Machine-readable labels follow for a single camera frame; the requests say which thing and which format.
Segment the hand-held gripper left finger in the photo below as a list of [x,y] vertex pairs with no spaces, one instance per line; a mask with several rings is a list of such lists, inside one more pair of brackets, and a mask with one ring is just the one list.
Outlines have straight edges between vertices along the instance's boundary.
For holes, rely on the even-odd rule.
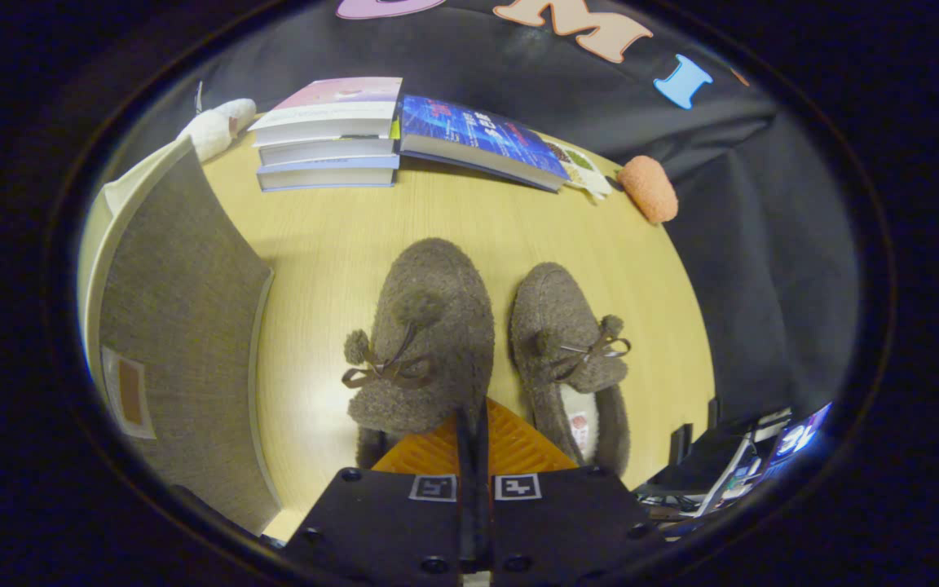
[[456,473],[339,470],[285,558],[335,582],[458,582],[477,558],[476,435],[454,415]]

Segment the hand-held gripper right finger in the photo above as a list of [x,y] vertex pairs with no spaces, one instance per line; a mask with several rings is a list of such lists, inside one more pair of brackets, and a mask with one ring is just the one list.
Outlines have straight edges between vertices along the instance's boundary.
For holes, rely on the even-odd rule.
[[482,515],[493,580],[607,582],[662,549],[662,534],[618,475],[576,465],[492,399],[485,413]]

